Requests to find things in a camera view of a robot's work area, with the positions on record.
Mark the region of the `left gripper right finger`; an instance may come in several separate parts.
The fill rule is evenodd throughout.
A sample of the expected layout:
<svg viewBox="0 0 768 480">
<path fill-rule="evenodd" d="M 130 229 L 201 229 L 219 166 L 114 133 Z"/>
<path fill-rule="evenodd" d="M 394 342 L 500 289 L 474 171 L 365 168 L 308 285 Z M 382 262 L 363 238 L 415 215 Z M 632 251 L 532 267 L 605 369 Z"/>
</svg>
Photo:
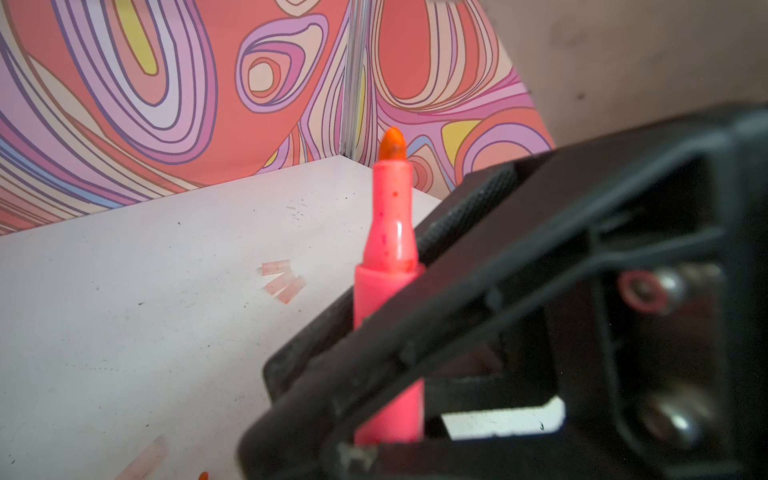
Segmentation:
<svg viewBox="0 0 768 480">
<path fill-rule="evenodd" d="M 343 294 L 266 363 L 247 479 L 763 479 L 767 108 L 474 173 L 369 323 Z M 418 442 L 358 445 L 415 382 Z"/>
</svg>

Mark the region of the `pink marker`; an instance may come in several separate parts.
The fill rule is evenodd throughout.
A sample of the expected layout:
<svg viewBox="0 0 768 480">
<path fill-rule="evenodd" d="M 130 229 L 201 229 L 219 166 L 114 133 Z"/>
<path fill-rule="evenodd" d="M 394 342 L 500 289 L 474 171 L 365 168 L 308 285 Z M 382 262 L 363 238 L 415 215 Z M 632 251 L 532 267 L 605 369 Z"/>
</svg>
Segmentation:
<svg viewBox="0 0 768 480">
<path fill-rule="evenodd" d="M 381 308 L 424 270 L 412 221 L 412 169 L 402 132 L 389 128 L 373 166 L 372 223 L 355 268 L 353 327 Z M 424 435 L 425 387 L 419 380 L 357 429 L 358 445 L 418 442 Z"/>
</svg>

